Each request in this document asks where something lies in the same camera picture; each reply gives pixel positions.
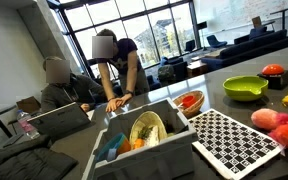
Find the cream oval bowl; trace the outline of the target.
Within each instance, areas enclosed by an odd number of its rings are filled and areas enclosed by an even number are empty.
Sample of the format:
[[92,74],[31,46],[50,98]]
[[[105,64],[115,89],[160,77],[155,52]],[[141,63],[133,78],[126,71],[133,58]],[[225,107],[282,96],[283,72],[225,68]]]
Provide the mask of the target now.
[[146,111],[133,123],[129,142],[132,149],[134,149],[133,143],[136,139],[143,139],[145,141],[143,147],[154,147],[167,137],[166,128],[160,116],[153,111]]

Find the standing person purple shirt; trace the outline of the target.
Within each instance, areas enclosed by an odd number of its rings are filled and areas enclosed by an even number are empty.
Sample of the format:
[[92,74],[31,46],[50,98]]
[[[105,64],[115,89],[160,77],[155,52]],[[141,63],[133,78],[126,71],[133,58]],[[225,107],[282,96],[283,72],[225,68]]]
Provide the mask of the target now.
[[[97,33],[99,37],[108,37],[102,42],[100,50],[102,57],[97,58],[97,64],[101,75],[102,86],[107,97],[106,111],[115,111],[123,106],[136,94],[144,94],[150,91],[145,71],[137,54],[137,46],[130,38],[117,39],[110,29],[103,29]],[[117,97],[113,92],[108,65],[113,65],[118,70],[122,97]]]

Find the red cup in basket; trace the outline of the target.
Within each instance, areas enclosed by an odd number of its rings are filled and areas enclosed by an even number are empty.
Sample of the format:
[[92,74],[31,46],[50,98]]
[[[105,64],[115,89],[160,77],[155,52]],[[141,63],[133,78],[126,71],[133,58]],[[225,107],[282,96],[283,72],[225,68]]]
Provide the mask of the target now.
[[188,95],[183,98],[180,103],[180,107],[189,108],[196,102],[196,97],[193,95]]

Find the woven wicker basket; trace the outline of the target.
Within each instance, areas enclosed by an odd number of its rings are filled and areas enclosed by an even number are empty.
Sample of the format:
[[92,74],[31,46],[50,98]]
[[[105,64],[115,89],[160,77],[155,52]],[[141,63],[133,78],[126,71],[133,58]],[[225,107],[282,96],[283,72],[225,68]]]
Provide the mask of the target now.
[[176,97],[173,103],[178,106],[184,116],[189,119],[199,113],[204,103],[204,94],[199,90],[190,91]]

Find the grey plastic crate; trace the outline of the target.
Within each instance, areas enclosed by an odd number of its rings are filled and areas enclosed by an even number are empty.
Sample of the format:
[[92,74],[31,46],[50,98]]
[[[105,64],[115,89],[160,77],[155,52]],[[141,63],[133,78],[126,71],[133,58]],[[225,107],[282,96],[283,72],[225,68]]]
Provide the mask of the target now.
[[[118,133],[131,140],[133,124],[149,112],[171,126],[174,134],[161,135],[157,146],[98,161],[100,150]],[[111,117],[108,127],[99,132],[82,180],[173,180],[194,171],[192,143],[197,140],[196,130],[170,98],[137,107]]]

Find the orange fruit in crate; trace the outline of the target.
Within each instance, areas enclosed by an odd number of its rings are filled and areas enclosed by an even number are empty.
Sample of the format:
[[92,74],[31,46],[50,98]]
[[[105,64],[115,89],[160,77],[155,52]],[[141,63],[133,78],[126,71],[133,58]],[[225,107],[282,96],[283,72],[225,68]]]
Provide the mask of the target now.
[[133,148],[134,149],[141,148],[144,146],[144,144],[145,144],[145,141],[143,139],[136,139],[133,143]]

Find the teal orange cups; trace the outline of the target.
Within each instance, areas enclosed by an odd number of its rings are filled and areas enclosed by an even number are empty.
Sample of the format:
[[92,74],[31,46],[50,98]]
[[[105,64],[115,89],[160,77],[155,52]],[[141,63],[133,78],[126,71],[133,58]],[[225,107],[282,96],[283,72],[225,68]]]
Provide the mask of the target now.
[[131,145],[128,138],[123,133],[119,133],[110,139],[99,151],[98,155],[96,156],[96,161],[112,161],[116,159],[118,155],[130,150]]

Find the grey laptop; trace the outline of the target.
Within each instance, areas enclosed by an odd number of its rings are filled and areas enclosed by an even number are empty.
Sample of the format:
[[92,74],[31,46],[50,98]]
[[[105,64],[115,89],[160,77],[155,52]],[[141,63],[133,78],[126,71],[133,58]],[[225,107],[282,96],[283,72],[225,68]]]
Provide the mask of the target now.
[[48,135],[53,141],[59,140],[85,127],[91,120],[76,103],[40,114],[28,120],[42,135]]

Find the seated person grey hoodie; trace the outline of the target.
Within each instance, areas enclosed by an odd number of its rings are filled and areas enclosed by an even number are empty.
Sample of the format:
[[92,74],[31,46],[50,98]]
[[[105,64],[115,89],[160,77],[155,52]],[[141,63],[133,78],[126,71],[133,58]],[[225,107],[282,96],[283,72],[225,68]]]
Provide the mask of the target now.
[[106,103],[102,85],[85,75],[76,75],[70,63],[57,56],[46,57],[43,69],[48,85],[42,90],[41,111],[48,112],[76,102],[84,112]]

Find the green bowl with spout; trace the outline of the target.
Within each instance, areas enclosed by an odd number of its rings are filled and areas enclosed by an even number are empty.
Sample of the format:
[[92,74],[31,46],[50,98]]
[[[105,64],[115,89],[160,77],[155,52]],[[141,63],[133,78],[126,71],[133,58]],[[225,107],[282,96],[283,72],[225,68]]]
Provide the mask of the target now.
[[269,81],[259,76],[235,76],[223,82],[228,97],[236,101],[248,102],[263,97]]

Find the black white checkerboard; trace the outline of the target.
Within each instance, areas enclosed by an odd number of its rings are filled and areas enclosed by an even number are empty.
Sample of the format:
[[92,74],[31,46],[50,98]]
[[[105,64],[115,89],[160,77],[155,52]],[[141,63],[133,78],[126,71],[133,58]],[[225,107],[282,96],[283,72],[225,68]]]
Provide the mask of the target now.
[[283,150],[269,136],[215,109],[189,123],[198,136],[192,145],[227,180],[241,180]]

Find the cardboard box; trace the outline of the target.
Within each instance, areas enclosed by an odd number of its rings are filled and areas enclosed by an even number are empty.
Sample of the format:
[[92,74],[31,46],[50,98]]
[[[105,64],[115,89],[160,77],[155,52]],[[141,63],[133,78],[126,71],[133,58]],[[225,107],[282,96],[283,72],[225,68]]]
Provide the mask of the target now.
[[27,113],[39,111],[41,108],[40,102],[34,96],[17,101],[16,104],[19,109]]

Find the plastic water bottle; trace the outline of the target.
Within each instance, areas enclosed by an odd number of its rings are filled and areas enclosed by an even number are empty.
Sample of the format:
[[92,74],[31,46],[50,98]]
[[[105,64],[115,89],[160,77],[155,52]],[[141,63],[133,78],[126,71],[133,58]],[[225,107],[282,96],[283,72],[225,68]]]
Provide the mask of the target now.
[[31,115],[23,110],[19,109],[17,111],[17,122],[20,124],[21,128],[24,130],[26,135],[31,139],[35,139],[39,136],[39,133],[35,127],[33,127],[28,120]]

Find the pink plush toy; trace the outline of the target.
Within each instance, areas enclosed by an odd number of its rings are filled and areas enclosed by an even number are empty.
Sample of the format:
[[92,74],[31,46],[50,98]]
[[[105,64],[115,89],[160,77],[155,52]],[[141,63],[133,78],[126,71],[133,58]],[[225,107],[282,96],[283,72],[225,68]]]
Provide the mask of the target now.
[[288,124],[288,113],[262,108],[252,113],[251,121],[256,127],[270,131]]

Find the dark grey jacket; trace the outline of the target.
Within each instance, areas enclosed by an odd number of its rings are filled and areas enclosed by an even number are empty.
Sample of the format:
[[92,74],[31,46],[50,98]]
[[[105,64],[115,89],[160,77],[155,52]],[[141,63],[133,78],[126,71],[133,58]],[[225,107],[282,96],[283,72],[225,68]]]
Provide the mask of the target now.
[[78,161],[49,147],[50,137],[0,149],[0,180],[62,180]]

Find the red button on black box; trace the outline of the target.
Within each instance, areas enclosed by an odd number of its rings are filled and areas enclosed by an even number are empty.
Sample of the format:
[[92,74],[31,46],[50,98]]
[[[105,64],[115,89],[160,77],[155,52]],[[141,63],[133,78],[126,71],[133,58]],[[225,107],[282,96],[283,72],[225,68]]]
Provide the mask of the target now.
[[288,70],[280,64],[266,65],[258,76],[268,81],[269,89],[281,90],[288,85]]

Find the dark blue sofa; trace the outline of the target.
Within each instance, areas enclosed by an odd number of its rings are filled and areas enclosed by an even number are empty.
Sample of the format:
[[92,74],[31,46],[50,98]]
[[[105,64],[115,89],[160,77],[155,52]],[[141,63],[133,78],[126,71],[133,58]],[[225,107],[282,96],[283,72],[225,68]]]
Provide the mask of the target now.
[[208,71],[216,71],[288,47],[286,30],[263,35],[222,50],[217,58],[203,57]]

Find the dark side table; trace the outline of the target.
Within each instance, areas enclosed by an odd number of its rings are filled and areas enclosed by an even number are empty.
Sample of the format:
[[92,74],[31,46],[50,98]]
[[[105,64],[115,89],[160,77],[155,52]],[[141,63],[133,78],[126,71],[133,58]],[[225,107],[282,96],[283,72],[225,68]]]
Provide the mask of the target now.
[[[12,109],[15,109],[16,106],[15,105],[10,105],[10,106],[7,106],[7,107],[4,107],[2,109],[0,109],[0,115],[12,110]],[[0,119],[0,128],[1,130],[6,134],[7,137],[11,137],[12,134],[11,132],[7,129],[7,127],[3,124],[2,120]]]

